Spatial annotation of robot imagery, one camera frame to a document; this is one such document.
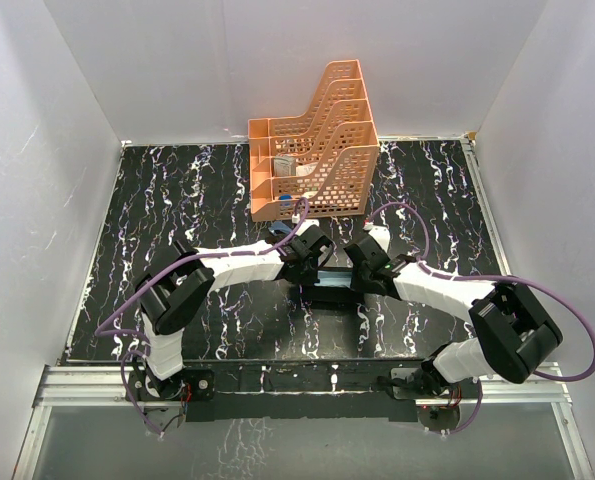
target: gray wall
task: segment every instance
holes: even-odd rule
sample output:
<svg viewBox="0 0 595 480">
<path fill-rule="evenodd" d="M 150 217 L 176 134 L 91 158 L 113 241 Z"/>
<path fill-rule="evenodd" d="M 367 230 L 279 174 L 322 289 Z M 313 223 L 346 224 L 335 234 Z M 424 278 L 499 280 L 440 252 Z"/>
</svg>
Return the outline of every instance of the gray wall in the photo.
<svg viewBox="0 0 595 480">
<path fill-rule="evenodd" d="M 477 140 L 514 273 L 565 294 L 595 328 L 595 1 L 548 3 Z M 564 372 L 581 371 L 588 338 L 557 321 Z M 595 469 L 595 376 L 570 389 Z"/>
<path fill-rule="evenodd" d="M 63 348 L 119 148 L 41 0 L 0 0 L 0 478 Z"/>
<path fill-rule="evenodd" d="M 380 135 L 479 129 L 545 0 L 45 0 L 111 125 L 232 141 L 358 58 Z"/>
</svg>

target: marble tabletop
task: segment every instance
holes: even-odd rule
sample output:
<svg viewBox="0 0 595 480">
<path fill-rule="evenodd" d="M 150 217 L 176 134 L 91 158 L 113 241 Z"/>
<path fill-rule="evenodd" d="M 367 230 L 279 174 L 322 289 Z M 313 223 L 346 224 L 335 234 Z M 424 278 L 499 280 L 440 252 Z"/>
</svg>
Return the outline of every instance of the marble tabletop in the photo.
<svg viewBox="0 0 595 480">
<path fill-rule="evenodd" d="M 89 274 L 76 326 L 62 363 L 115 362 L 137 343 L 98 339 L 97 325 L 133 292 L 153 255 L 178 236 L 217 248 L 257 241 L 269 225 L 250 218 L 248 146 L 129 147 L 122 154 L 112 200 Z M 499 273 L 461 143 L 456 140 L 382 142 L 366 212 L 388 201 L 414 206 L 426 220 L 428 263 L 460 274 Z M 343 246 L 362 216 L 325 218 L 321 227 Z M 404 211 L 387 210 L 390 253 L 423 248 L 423 232 Z M 329 265 L 350 265 L 338 248 Z M 143 329 L 137 308 L 116 328 Z M 183 337 L 186 360 L 423 358 L 468 325 L 425 305 L 366 295 L 332 308 L 306 301 L 300 289 L 253 282 L 213 292 Z"/>
</svg>

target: metal frame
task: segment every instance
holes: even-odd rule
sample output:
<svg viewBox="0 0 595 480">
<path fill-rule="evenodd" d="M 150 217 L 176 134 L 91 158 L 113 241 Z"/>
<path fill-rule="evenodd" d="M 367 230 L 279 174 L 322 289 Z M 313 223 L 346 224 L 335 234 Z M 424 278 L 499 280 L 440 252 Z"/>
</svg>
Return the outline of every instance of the metal frame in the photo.
<svg viewBox="0 0 595 480">
<path fill-rule="evenodd" d="M 380 140 L 405 141 L 405 140 L 458 140 L 462 145 L 468 170 L 473 179 L 475 191 L 488 228 L 495 256 L 503 274 L 510 274 L 510 268 L 499 238 L 490 205 L 486 197 L 479 165 L 471 142 L 465 136 L 460 137 L 380 137 Z M 122 151 L 130 142 L 122 142 Z M 77 315 L 73 319 L 71 335 L 67 347 L 72 339 L 72 332 L 76 327 Z M 556 363 L 545 363 L 543 368 L 551 373 L 561 375 Z M 557 422 L 562 442 L 574 478 L 592 480 L 594 478 L 584 445 L 572 415 L 571 400 L 566 384 L 552 382 L 541 377 L 531 376 L 524 384 L 514 385 L 501 379 L 499 376 L 482 378 L 484 389 L 483 403 L 509 404 L 509 403 L 550 403 Z M 332 391 L 310 392 L 311 394 L 333 394 Z M 30 425 L 22 446 L 13 475 L 14 480 L 32 479 L 39 458 L 46 429 L 50 421 L 53 407 L 102 407 L 117 406 L 131 407 L 124 399 L 125 391 L 120 377 L 118 366 L 68 366 L 47 368 L 35 400 Z M 444 400 L 421 399 L 416 400 L 417 405 L 434 405 L 444 403 Z M 463 403 L 474 403 L 474 399 L 464 399 Z M 149 407 L 178 407 L 177 402 L 148 403 Z"/>
</svg>

